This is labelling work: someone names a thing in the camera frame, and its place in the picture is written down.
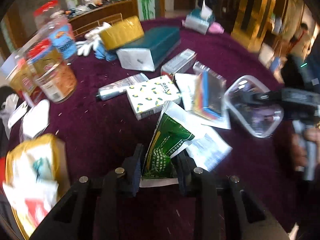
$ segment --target silver tube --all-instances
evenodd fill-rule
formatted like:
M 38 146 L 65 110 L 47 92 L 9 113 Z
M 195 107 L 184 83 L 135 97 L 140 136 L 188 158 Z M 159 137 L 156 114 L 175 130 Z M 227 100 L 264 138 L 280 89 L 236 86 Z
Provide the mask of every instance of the silver tube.
M 149 80 L 145 74 L 139 73 L 131 77 L 124 78 L 117 82 L 111 83 L 98 89 L 96 99 L 98 101 L 106 101 L 110 98 L 114 98 L 126 92 L 127 87 L 137 83 Z

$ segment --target green foil bag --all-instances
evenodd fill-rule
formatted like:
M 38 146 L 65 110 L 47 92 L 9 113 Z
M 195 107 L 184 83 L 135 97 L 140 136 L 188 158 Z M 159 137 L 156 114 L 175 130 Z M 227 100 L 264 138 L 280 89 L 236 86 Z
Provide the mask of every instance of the green foil bag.
M 166 101 L 144 161 L 140 186 L 178 183 L 171 158 L 204 135 L 203 125 L 194 116 L 176 103 Z

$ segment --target golden pillar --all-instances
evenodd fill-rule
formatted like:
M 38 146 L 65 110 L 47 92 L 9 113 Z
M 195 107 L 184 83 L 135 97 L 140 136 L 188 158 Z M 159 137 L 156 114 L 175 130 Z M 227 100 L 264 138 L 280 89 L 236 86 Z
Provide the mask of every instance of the golden pillar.
M 260 50 L 276 0 L 240 0 L 231 36 L 248 51 Z

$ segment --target lemon pattern box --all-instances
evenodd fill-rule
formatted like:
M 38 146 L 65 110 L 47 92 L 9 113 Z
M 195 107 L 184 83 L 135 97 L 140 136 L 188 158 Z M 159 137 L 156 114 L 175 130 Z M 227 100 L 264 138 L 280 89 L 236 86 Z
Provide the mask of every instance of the lemon pattern box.
M 138 120 L 160 112 L 165 101 L 181 102 L 179 90 L 166 75 L 128 87 L 127 96 Z

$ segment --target purple tablecloth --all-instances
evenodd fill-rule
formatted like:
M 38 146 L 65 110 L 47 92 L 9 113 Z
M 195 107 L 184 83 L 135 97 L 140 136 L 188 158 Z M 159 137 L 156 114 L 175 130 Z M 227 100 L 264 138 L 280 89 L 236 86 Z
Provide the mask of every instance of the purple tablecloth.
M 164 25 L 180 27 L 181 20 L 157 19 L 141 24 L 146 31 Z M 181 45 L 168 59 L 188 48 L 197 52 L 197 60 L 226 78 L 227 86 L 243 75 L 256 77 L 271 90 L 280 86 L 271 72 L 228 34 L 204 36 L 182 28 L 180 35 Z M 137 121 L 125 94 L 95 101 L 99 87 L 139 73 L 122 69 L 118 60 L 98 60 L 91 52 L 88 57 L 79 57 L 72 68 L 78 80 L 76 91 L 67 101 L 51 104 L 50 125 L 45 132 L 59 131 L 57 136 L 66 142 L 68 170 L 74 182 L 81 176 L 102 176 L 119 167 L 133 154 L 137 143 L 148 147 L 159 114 Z M 151 79 L 160 75 L 160 69 L 145 74 Z M 12 128 L 10 149 L 19 143 L 19 126 L 18 122 Z M 231 127 L 216 129 L 233 147 L 217 167 L 218 174 L 238 175 L 284 229 L 290 230 L 295 222 L 295 183 L 280 168 L 279 152 L 275 150 L 283 142 L 288 125 L 282 123 L 280 135 L 266 139 L 254 138 L 234 119 Z M 180 196 L 177 185 L 140 189 L 136 198 L 119 204 L 121 238 L 192 239 L 194 205 L 194 199 Z

